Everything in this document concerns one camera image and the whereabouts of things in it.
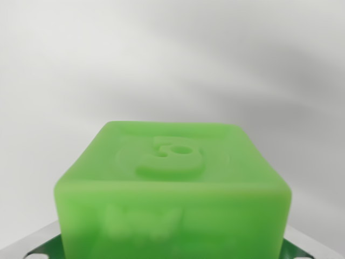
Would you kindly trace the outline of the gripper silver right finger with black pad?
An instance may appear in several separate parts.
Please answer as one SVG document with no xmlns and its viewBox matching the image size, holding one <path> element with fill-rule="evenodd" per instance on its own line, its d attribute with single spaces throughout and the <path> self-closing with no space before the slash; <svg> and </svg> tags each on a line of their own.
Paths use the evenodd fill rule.
<svg viewBox="0 0 345 259">
<path fill-rule="evenodd" d="M 281 258 L 344 258 L 344 256 L 297 229 L 287 226 Z"/>
</svg>

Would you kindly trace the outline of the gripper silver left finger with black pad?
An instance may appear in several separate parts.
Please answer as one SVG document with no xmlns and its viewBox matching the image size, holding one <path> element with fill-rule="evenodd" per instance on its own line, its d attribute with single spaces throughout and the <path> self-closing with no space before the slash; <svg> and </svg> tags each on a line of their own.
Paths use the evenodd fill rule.
<svg viewBox="0 0 345 259">
<path fill-rule="evenodd" d="M 25 258 L 30 251 L 53 239 L 59 234 L 59 222 L 54 221 L 38 231 L 1 249 L 1 258 Z"/>
</svg>

